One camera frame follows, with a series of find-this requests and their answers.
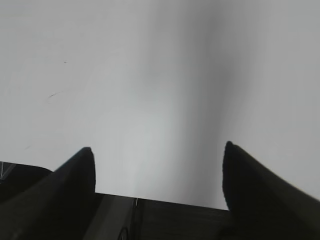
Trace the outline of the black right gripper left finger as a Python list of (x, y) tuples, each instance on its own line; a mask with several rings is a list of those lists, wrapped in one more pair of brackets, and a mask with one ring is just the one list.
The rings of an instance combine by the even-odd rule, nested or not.
[(55, 171), (18, 165), (0, 182), (0, 238), (82, 240), (94, 215), (95, 187), (89, 147)]

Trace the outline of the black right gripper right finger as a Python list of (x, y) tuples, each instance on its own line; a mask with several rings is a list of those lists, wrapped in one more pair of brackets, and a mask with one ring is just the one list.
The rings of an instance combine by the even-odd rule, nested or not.
[(318, 240), (320, 202), (289, 184), (231, 141), (222, 190), (242, 240)]

